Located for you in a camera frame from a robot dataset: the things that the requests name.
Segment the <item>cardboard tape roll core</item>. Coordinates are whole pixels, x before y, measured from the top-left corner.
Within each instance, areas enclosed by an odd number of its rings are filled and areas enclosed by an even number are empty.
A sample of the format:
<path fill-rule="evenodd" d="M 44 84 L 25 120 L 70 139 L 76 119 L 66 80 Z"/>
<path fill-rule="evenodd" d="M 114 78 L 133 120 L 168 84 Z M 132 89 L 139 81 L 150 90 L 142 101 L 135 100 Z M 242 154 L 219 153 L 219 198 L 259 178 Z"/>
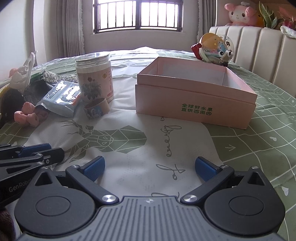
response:
<path fill-rule="evenodd" d="M 86 104 L 84 111 L 89 120 L 94 120 L 108 114 L 110 107 L 105 98 L 98 98 Z"/>

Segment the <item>blue wet wipes pack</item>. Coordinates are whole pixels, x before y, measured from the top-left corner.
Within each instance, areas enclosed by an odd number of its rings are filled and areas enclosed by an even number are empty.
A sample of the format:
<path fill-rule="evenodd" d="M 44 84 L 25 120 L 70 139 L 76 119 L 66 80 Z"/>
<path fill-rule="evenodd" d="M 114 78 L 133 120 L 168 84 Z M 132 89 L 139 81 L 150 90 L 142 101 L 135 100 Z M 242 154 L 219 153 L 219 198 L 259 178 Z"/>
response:
<path fill-rule="evenodd" d="M 45 109 L 66 118 L 72 118 L 80 101 L 80 87 L 75 82 L 61 80 L 38 103 Z"/>

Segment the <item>green white tablecloth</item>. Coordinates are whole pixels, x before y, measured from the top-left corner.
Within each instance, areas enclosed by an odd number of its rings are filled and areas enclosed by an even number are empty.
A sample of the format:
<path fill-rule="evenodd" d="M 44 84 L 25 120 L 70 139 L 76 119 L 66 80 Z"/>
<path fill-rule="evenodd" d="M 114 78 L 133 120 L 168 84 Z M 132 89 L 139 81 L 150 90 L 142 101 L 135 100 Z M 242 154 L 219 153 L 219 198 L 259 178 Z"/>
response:
<path fill-rule="evenodd" d="M 60 147 L 66 156 L 57 170 L 101 155 L 106 170 L 99 183 L 118 197 L 184 195 L 201 184 L 194 168 L 199 156 L 238 171 L 257 166 L 285 205 L 279 234 L 295 240 L 295 98 L 231 64 L 257 94 L 246 130 L 137 114 L 137 74 L 159 56 L 194 58 L 189 52 L 148 47 L 113 51 L 114 100 L 107 115 L 89 120 L 79 105 L 72 118 L 51 113 L 36 128 L 7 123 L 1 128 L 1 143 Z"/>

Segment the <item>white plastic bag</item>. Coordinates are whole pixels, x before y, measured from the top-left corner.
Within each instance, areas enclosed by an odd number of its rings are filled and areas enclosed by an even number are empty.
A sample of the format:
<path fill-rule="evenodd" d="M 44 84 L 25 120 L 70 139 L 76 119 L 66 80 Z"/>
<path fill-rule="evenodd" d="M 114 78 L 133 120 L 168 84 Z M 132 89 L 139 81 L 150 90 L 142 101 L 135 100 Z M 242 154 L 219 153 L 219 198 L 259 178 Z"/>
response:
<path fill-rule="evenodd" d="M 37 51 L 31 52 L 24 64 L 11 77 L 9 87 L 18 90 L 21 94 L 29 86 L 32 68 L 35 64 Z"/>

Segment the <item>grey knitted cloth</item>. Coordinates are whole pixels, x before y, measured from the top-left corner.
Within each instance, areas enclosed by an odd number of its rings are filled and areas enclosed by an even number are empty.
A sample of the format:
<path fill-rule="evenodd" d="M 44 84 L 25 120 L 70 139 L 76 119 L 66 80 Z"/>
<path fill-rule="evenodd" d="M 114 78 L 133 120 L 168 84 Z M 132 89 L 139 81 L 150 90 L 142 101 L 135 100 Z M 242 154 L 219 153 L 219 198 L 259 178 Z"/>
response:
<path fill-rule="evenodd" d="M 78 77 L 75 74 L 71 74 L 68 76 L 62 76 L 47 70 L 44 70 L 42 72 L 42 78 L 47 82 L 51 84 L 57 84 L 60 81 L 69 81 L 78 83 Z"/>

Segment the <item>pink cardboard box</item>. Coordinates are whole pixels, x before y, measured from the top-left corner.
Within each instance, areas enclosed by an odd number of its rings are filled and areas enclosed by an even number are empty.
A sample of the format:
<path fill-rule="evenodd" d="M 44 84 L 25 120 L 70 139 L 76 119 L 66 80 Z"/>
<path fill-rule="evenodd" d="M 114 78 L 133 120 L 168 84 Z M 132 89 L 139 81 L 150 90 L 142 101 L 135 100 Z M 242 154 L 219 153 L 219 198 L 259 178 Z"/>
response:
<path fill-rule="evenodd" d="M 137 75 L 140 114 L 246 129 L 257 94 L 233 71 L 199 60 L 158 57 Z"/>

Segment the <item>clear jar floral label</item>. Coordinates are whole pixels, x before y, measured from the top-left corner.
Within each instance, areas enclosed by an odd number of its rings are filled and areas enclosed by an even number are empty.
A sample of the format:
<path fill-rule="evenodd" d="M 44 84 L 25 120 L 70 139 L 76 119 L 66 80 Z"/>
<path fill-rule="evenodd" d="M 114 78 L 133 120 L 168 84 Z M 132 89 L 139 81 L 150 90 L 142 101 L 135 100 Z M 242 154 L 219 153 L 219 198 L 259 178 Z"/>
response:
<path fill-rule="evenodd" d="M 82 100 L 90 103 L 99 98 L 114 98 L 112 67 L 109 53 L 90 53 L 75 59 Z"/>

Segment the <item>grey curtain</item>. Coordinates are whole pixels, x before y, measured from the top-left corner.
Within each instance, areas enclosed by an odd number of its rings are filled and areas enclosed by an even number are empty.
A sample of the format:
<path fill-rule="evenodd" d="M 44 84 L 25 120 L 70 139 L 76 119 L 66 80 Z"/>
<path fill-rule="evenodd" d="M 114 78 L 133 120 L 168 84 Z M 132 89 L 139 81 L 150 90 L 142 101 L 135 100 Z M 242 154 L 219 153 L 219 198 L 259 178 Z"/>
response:
<path fill-rule="evenodd" d="M 57 1 L 57 40 L 60 57 L 85 54 L 82 1 Z"/>

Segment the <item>round transparent toy bag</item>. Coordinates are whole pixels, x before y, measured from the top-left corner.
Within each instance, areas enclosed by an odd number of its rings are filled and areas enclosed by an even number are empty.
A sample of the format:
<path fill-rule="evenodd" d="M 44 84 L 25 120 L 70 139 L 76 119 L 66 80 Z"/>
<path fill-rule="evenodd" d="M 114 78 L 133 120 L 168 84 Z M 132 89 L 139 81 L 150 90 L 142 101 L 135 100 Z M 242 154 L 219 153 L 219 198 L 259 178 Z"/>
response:
<path fill-rule="evenodd" d="M 191 50 L 197 59 L 224 67 L 232 61 L 235 53 L 234 44 L 227 35 L 214 33 L 204 34 L 197 44 L 191 46 Z"/>

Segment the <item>beige upholstered sofa back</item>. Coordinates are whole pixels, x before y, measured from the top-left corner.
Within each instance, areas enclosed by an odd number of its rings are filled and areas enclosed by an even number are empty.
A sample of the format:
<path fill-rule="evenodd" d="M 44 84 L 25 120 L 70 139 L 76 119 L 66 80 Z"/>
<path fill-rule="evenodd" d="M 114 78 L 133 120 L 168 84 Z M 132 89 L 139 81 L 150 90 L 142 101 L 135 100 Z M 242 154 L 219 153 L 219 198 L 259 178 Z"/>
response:
<path fill-rule="evenodd" d="M 259 27 L 219 26 L 209 32 L 232 40 L 234 63 L 295 97 L 295 39 Z"/>

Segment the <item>window with black bars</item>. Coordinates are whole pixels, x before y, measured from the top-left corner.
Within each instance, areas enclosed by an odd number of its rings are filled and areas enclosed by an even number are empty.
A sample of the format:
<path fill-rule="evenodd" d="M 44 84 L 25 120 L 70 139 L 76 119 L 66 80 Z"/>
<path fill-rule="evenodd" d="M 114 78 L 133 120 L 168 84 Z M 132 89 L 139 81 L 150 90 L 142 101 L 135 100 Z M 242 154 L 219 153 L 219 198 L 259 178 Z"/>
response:
<path fill-rule="evenodd" d="M 183 1 L 93 1 L 93 33 L 125 30 L 182 32 Z"/>

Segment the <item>white cloth on sofa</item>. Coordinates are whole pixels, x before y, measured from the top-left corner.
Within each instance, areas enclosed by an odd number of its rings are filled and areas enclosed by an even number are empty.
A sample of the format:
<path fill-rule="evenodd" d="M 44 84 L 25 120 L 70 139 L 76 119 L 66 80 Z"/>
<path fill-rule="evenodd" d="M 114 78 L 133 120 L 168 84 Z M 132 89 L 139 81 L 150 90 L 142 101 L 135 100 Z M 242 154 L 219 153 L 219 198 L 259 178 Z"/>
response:
<path fill-rule="evenodd" d="M 296 30 L 291 29 L 287 26 L 281 26 L 280 31 L 282 32 L 283 35 L 285 35 L 289 38 L 296 39 Z"/>

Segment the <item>pink plush bunny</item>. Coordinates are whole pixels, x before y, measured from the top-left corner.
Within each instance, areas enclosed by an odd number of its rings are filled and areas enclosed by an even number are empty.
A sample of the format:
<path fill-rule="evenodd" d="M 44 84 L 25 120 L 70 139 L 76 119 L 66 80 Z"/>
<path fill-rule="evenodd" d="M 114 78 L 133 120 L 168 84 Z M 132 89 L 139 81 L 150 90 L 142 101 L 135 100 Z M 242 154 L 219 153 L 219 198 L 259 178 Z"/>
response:
<path fill-rule="evenodd" d="M 254 26 L 264 27 L 264 20 L 258 10 L 251 7 L 249 3 L 241 2 L 240 5 L 233 3 L 225 4 L 224 8 L 228 11 L 229 23 L 227 26 Z"/>

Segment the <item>potted green plant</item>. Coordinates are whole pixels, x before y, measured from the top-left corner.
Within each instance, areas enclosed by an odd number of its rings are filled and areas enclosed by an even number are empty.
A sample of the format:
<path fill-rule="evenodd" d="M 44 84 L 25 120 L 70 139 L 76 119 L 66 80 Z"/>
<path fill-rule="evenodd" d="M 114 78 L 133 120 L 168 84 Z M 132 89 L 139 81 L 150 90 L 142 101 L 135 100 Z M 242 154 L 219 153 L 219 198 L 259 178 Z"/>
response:
<path fill-rule="evenodd" d="M 278 17 L 275 7 L 272 4 L 259 1 L 259 13 L 263 17 L 264 27 L 269 29 L 279 29 L 280 18 Z"/>

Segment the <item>red leaf plant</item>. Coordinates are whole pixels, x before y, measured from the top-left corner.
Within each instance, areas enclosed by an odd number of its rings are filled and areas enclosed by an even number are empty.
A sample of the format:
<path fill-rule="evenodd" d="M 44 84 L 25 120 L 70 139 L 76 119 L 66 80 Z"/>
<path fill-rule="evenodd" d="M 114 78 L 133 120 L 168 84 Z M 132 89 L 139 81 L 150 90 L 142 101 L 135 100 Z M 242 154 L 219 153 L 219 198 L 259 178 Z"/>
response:
<path fill-rule="evenodd" d="M 279 7 L 278 13 L 280 14 L 282 18 L 282 25 L 285 27 L 288 27 L 292 30 L 295 30 L 295 17 L 290 14 L 286 9 Z"/>

